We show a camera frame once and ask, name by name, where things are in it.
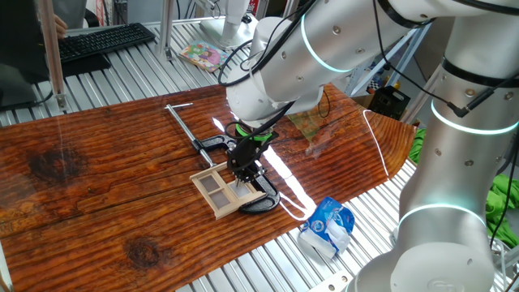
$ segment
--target wood grain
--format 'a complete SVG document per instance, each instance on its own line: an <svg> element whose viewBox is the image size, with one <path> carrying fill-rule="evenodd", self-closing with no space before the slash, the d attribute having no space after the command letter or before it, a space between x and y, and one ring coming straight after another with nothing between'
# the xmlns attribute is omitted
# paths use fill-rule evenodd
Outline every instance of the wood grain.
<svg viewBox="0 0 519 292"><path fill-rule="evenodd" d="M329 116L283 118L278 158L263 161L298 204L347 201L388 179L362 108L332 85L326 92ZM189 179L206 162L164 110L187 102L178 113L199 139L231 121L214 86L0 129L0 239L16 291L172 291L302 223L281 207L214 219ZM366 116L393 176L414 128Z"/></svg>

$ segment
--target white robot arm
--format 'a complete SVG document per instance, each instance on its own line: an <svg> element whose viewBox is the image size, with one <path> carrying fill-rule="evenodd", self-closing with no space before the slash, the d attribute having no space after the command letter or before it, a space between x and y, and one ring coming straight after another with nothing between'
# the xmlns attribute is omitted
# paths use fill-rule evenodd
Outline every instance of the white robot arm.
<svg viewBox="0 0 519 292"><path fill-rule="evenodd" d="M513 2L485 1L500 6ZM229 75L227 98L233 112L251 131L268 131L268 121L284 114L285 106L297 108L293 112L310 109L320 99L318 88L379 54L377 23L387 46L436 17L456 16L435 94L466 105L474 94L497 87L464 118L445 103L433 102L420 165L401 194L397 245L370 262L350 283L349 292L491 288L494 269L485 202L519 121L519 17L459 2L310 1L293 23L276 30L252 69L236 68ZM253 54L264 47L261 30L271 32L279 21L260 21ZM231 160L241 156L234 154ZM234 164L239 168L244 161Z"/></svg>

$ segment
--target metal grating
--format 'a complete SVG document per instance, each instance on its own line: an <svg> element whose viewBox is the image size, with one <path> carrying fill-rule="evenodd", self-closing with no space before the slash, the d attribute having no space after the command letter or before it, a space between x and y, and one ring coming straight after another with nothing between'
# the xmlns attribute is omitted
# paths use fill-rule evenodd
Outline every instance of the metal grating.
<svg viewBox="0 0 519 292"><path fill-rule="evenodd" d="M194 40L209 41L198 23L199 20L174 22L171 42L174 51L179 52ZM160 24L148 24L147 27L158 38ZM159 62L153 53L156 43L157 40L106 54L112 63L108 70L67 77L66 98L72 111L217 84L219 71L208 73L182 61ZM248 54L249 49L238 52L230 65L239 65ZM50 89L49 82L33 86L40 100L48 95ZM51 99L31 109L0 112L0 126L60 114L63 113L58 111L56 101ZM398 223L400 192L414 170L415 167L407 161L395 178L345 203L357 220L350 246L341 256L329 260L316 250L304 247L298 242L299 229L294 229L178 292L304 292L339 272L351 280L367 262L392 248L389 236ZM503 290L500 274L496 276L492 292Z"/></svg>

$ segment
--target person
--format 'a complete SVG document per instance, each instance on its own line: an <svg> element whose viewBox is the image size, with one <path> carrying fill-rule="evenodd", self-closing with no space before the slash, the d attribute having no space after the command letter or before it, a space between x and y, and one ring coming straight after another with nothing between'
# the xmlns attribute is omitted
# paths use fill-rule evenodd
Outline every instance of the person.
<svg viewBox="0 0 519 292"><path fill-rule="evenodd" d="M83 28L87 0L53 0L53 8L58 39L65 38L67 29Z"/></svg>
<svg viewBox="0 0 519 292"><path fill-rule="evenodd" d="M68 25L66 25L65 22L57 15L54 15L54 22L56 23L56 32L58 33L58 39L64 39L66 31L68 29Z"/></svg>

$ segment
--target black keyboard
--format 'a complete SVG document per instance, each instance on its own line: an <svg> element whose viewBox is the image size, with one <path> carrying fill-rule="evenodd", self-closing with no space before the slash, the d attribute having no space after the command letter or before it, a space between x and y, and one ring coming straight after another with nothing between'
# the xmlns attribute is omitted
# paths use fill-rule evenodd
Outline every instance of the black keyboard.
<svg viewBox="0 0 519 292"><path fill-rule="evenodd" d="M80 36L69 36L58 43L62 62L69 62L154 39L153 32L142 24L128 24Z"/></svg>

